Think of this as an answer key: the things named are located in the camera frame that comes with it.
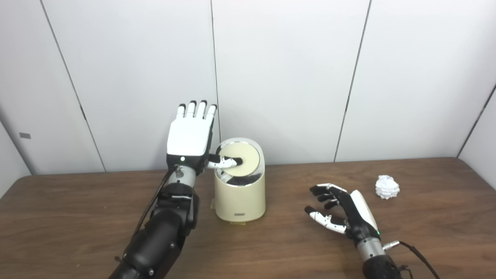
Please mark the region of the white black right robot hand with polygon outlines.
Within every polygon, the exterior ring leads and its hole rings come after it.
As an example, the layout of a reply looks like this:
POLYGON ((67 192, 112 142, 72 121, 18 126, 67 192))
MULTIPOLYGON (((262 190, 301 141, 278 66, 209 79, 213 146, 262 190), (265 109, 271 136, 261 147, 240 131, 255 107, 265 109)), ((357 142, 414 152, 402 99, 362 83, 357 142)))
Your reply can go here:
POLYGON ((310 192, 319 202, 326 202, 325 209, 340 206, 346 215, 325 215, 308 205, 305 212, 318 224, 346 235, 355 245, 370 237, 380 239, 377 223, 360 191, 348 192, 337 185, 324 183, 310 187, 310 192))

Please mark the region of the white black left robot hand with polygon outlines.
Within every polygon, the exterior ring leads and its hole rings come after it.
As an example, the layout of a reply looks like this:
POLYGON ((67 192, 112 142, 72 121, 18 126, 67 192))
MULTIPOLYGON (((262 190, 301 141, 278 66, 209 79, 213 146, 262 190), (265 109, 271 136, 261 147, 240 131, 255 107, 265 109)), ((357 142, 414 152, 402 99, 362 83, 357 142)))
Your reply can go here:
POLYGON ((239 157, 210 154, 213 124, 217 105, 206 100, 180 104, 176 117, 170 124, 167 138, 167 166, 189 167, 196 176, 205 169, 226 169, 241 166, 239 157))

